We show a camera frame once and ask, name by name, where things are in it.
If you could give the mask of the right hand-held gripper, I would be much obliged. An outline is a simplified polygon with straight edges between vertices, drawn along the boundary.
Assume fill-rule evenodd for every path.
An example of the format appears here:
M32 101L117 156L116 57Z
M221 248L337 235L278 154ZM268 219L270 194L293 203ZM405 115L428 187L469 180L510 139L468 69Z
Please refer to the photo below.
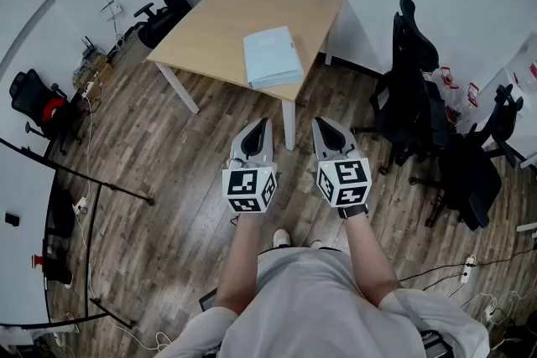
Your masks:
M351 131L327 117L312 121L312 137L317 158L316 184L332 208L364 205L372 187L368 159L357 150Z

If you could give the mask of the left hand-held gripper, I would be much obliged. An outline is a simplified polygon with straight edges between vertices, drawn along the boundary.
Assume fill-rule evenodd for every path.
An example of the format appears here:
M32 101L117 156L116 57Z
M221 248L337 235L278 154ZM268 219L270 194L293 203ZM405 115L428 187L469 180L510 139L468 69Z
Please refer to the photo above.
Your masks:
M277 188L278 165L242 158L274 156L272 122L248 124L232 141L231 158L222 170L222 197L235 214L264 214Z

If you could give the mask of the light blue board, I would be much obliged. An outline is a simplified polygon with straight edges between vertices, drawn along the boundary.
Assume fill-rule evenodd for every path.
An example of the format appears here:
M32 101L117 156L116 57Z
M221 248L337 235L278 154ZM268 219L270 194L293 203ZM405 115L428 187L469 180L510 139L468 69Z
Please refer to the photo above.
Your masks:
M287 26L243 38L246 77L254 90L301 83L304 72Z

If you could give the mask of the person's right forearm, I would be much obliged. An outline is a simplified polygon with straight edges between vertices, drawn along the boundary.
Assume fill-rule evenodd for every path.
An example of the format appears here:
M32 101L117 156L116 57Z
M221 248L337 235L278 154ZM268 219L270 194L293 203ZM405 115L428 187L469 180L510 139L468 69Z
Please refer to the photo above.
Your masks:
M401 288L394 267L365 215L343 221L356 284L364 298L378 307L383 299Z

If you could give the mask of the person's left forearm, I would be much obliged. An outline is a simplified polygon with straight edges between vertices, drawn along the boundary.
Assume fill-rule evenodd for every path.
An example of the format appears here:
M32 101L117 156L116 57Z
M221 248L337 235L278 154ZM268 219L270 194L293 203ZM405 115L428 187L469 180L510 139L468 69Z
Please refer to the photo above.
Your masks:
M239 216L232 244L218 280L215 301L217 307L229 309L240 315L255 298L262 227L261 215Z

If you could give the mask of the black wristwatch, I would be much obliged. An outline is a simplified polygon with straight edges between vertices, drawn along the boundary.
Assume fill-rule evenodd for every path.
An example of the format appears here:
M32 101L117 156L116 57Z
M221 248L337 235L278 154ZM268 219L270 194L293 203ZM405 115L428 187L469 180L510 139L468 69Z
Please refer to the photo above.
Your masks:
M361 215L361 214L368 214L368 204L360 204L360 205L349 205L346 207L338 207L337 208L338 215L343 219L347 220L353 216Z

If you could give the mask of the light wooden table, white legs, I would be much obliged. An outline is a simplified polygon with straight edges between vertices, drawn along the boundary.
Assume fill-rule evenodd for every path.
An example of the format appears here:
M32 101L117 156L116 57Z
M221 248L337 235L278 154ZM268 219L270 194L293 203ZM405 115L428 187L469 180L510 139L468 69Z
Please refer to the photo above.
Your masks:
M285 26L305 74L319 52L331 61L332 25L345 0L202 0L164 37L148 59L180 99L199 111L175 72L185 70L237 86L247 86L244 37Z

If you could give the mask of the person's white shirt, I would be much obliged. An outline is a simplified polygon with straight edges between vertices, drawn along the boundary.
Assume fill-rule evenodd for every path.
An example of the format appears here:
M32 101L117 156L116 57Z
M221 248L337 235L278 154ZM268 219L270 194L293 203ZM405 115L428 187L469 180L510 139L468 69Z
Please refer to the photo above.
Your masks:
M286 248L259 258L258 291L241 314L198 314L155 358L426 358L437 331L455 358L487 358L487 329L449 298L398 289L375 306L357 288L350 257Z

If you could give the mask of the cardboard box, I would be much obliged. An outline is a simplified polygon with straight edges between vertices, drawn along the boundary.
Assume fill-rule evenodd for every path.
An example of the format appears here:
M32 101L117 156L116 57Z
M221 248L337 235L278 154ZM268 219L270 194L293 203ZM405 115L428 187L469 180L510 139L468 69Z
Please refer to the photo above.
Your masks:
M88 58L81 58L72 75L72 85L81 91L90 81L107 82L113 73L108 57L100 52L93 52Z

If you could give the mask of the black office chair, red cushion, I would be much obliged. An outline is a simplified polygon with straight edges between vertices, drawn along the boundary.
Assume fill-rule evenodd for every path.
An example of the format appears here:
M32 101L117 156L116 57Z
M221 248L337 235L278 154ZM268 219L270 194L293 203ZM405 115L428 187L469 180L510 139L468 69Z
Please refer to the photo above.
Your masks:
M83 111L69 103L67 95L56 83L48 88L34 69L20 71L9 87L9 95L12 109L30 118L37 127L26 122L26 133L32 132L51 143L59 138L62 155L66 155L64 145L68 135L82 144L74 126Z

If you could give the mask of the white wall-mounted box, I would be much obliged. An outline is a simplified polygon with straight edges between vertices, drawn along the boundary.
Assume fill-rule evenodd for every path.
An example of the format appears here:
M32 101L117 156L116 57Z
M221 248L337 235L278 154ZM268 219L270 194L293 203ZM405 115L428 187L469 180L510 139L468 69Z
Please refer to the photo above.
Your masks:
M111 0L99 11L99 16L103 22L107 22L113 20L122 11L123 9L117 1Z

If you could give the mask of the white desk with black frame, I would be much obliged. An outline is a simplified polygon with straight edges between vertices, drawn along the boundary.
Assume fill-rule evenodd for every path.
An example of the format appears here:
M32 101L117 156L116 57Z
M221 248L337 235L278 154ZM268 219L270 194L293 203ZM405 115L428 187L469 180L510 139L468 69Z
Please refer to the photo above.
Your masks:
M84 297L84 317L57 323L50 321L43 266L47 250L48 210L58 170L97 184L86 245L87 261L90 260L92 225L103 187L144 200L148 205L154 204L154 199L149 196L68 169L0 138L0 325L44 329L110 316L131 328L132 325L89 296Z

